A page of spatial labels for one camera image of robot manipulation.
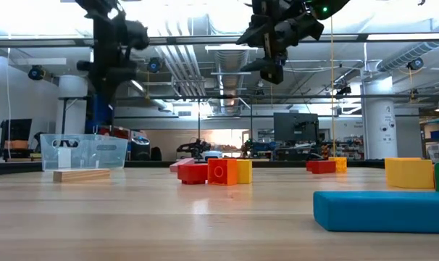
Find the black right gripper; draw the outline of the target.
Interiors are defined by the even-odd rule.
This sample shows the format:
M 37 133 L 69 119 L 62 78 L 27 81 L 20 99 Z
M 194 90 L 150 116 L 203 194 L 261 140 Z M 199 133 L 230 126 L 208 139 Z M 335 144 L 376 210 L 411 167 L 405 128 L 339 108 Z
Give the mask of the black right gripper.
M 242 66 L 240 71 L 259 71 L 262 80 L 282 83 L 286 49 L 308 37 L 320 39 L 325 29 L 320 22 L 325 16 L 325 1 L 251 0 L 250 7 L 249 27 L 235 44 L 263 48 L 266 57 Z

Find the natural wood long block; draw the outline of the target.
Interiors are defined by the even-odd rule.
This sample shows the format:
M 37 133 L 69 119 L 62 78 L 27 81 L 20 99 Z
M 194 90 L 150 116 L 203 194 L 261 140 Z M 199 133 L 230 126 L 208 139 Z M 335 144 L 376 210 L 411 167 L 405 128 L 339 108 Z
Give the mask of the natural wood long block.
M 78 183 L 110 179 L 110 169 L 58 170 L 53 173 L 55 183 Z

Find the pink long wooden block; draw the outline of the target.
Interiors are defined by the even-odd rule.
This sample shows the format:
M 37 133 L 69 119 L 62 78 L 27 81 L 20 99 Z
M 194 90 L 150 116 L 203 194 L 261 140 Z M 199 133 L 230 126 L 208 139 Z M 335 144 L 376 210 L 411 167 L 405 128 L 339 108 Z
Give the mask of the pink long wooden block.
M 195 163 L 195 159 L 194 158 L 184 158 L 184 159 L 180 159 L 177 162 L 173 163 L 170 165 L 170 172 L 171 173 L 177 173 L 178 167 L 181 165 L 189 165 L 189 164 L 194 164 Z

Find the yellow toy brick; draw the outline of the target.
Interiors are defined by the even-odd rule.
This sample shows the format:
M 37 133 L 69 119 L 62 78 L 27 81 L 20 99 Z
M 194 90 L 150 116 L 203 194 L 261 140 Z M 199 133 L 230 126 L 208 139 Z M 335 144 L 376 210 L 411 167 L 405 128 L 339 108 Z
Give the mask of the yellow toy brick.
M 330 157 L 329 161 L 335 162 L 337 173 L 346 173 L 348 169 L 348 160 L 346 157 Z
M 253 166 L 252 161 L 249 159 L 237 160 L 237 182 L 239 184 L 250 184 L 253 180 Z

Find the orange toy brick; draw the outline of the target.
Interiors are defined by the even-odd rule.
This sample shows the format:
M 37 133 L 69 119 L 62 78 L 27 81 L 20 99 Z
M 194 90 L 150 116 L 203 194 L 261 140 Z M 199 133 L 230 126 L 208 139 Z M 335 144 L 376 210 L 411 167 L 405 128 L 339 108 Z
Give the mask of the orange toy brick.
M 209 185 L 233 186 L 238 183 L 238 163 L 236 159 L 210 158 L 208 160 Z

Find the red wooden block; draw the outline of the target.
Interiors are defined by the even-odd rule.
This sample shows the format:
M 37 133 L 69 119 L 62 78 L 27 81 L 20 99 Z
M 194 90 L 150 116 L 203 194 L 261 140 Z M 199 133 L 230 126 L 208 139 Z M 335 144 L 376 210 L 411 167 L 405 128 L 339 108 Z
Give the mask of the red wooden block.
M 313 161 L 311 163 L 311 172 L 313 174 L 329 174 L 336 172 L 335 161 Z

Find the large yellow wooden block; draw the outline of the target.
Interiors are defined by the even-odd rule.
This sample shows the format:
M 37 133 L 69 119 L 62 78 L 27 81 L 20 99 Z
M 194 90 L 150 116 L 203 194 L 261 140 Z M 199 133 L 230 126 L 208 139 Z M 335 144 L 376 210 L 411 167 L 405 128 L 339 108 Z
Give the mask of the large yellow wooden block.
M 421 158 L 385 158 L 385 175 L 389 186 L 403 189 L 433 189 L 433 163 Z

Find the long blue wooden block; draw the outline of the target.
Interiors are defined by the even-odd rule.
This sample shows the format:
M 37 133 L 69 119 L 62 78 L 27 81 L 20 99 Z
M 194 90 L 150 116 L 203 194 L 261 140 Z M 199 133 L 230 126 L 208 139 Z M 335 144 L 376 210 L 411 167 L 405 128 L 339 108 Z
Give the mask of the long blue wooden block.
M 313 215 L 328 231 L 439 233 L 439 192 L 316 191 Z

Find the white ceiling light bar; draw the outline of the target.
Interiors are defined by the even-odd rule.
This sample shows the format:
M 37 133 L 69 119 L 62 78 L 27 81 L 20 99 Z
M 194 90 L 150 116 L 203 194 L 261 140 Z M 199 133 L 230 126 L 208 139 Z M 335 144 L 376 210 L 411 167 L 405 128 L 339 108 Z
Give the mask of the white ceiling light bar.
M 206 51 L 257 51 L 257 47 L 250 47 L 235 44 L 221 44 L 221 45 L 206 45 Z

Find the clear plastic bin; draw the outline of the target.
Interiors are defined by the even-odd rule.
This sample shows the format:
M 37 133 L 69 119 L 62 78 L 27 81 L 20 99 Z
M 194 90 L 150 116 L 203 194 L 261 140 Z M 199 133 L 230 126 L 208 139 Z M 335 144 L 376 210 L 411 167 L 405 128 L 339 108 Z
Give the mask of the clear plastic bin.
M 127 139 L 97 134 L 41 134 L 43 171 L 123 168 Z

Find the black screen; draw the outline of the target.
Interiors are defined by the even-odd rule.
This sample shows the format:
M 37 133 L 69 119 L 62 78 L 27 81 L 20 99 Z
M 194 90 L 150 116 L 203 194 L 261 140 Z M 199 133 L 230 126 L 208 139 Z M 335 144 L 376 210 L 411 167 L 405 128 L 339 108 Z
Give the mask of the black screen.
M 28 141 L 30 137 L 31 119 L 12 119 L 1 122 L 1 142 L 5 141 Z

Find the white box device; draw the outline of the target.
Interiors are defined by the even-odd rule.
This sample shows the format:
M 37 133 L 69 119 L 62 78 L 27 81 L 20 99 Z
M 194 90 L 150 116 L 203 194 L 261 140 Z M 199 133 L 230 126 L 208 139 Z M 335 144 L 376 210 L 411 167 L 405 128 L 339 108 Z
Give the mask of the white box device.
M 208 159 L 221 159 L 223 158 L 223 153 L 221 151 L 209 150 L 202 153 L 202 159 L 207 162 Z

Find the parts storage shelf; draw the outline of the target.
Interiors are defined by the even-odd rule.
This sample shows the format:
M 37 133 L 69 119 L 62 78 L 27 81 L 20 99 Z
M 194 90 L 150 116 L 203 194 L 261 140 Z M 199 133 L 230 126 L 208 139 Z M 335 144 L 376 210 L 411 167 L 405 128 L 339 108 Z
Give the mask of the parts storage shelf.
M 324 141 L 321 144 L 321 156 L 346 157 L 348 160 L 364 160 L 363 137 L 343 137 L 341 140 Z

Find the silver ventilation duct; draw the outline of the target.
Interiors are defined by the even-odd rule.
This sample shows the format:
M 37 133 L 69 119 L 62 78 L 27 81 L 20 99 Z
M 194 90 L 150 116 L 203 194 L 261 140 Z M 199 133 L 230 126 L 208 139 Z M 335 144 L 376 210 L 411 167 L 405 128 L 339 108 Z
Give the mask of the silver ventilation duct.
M 214 58 L 219 73 L 217 79 L 220 94 L 236 96 L 243 84 L 244 75 L 239 75 L 239 72 L 247 63 L 248 51 L 216 51 Z
M 439 41 L 413 43 L 380 61 L 376 70 L 383 73 L 397 69 L 437 48 Z

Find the black aluminium table frame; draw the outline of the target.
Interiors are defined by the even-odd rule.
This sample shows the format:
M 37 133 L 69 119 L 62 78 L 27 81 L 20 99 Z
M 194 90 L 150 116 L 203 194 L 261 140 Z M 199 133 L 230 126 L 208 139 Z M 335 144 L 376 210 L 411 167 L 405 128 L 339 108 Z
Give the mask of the black aluminium table frame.
M 169 167 L 173 162 L 163 161 L 127 161 L 125 167 L 132 168 L 163 168 Z M 253 161 L 253 167 L 257 168 L 292 168 L 292 167 L 305 167 L 304 161 L 295 162 L 262 162 Z M 348 167 L 368 167 L 383 169 L 385 163 L 381 159 L 371 159 L 364 161 L 349 160 Z M 41 162 L 1 162 L 0 163 L 0 175 L 9 175 L 16 173 L 33 173 L 41 172 Z

